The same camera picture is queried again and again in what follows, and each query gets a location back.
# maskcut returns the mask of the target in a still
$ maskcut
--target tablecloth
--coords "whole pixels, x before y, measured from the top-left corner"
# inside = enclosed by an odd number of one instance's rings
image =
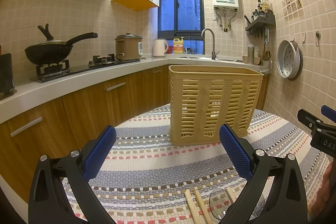
[[[238,196],[243,189],[246,180],[238,176],[220,143],[174,146],[169,125],[170,105],[165,105],[117,126],[115,145],[89,185],[118,224],[191,224],[186,189],[198,189],[207,208],[212,190],[230,186]],[[310,208],[329,164],[324,153],[310,146],[310,135],[281,117],[255,110],[245,138],[268,155],[296,155]],[[265,199],[272,181],[268,178]],[[67,179],[63,184],[76,216],[85,219]],[[205,223],[196,201],[195,205]],[[213,223],[219,222],[210,216]]]

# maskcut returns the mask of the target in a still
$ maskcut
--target detergent bottle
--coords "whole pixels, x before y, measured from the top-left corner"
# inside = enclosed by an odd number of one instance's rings
[[[178,38],[175,38],[173,40],[173,46],[174,46],[174,54],[182,54],[183,53],[183,38],[181,37],[181,40]]]

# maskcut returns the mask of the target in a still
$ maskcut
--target human hand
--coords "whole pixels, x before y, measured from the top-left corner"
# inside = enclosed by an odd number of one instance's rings
[[[331,175],[331,170],[333,168],[333,163],[331,162],[327,169],[325,170],[325,173],[323,175],[323,181],[322,181],[322,186],[318,190],[316,194],[316,201],[314,205],[311,208],[311,213],[316,218],[323,210],[325,207],[329,197],[330,197],[330,175]]]

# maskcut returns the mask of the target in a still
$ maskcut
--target beige laundry basket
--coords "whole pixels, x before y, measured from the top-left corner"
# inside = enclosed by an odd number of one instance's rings
[[[219,142],[228,123],[239,137],[247,129],[263,75],[246,68],[170,66],[170,129],[174,145]]]

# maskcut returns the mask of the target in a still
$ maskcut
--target window frame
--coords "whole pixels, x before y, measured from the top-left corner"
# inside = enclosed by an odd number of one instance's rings
[[[173,40],[174,38],[184,37],[185,40],[199,40],[203,41],[203,54],[205,50],[204,37],[201,36],[202,30],[205,28],[204,25],[204,0],[199,0],[199,17],[200,17],[200,29],[201,30],[183,30],[178,31],[178,0],[174,0],[174,30],[169,31],[159,31],[157,32],[158,38],[163,38],[166,40]],[[160,6],[157,13],[157,25],[161,26],[161,0]]]

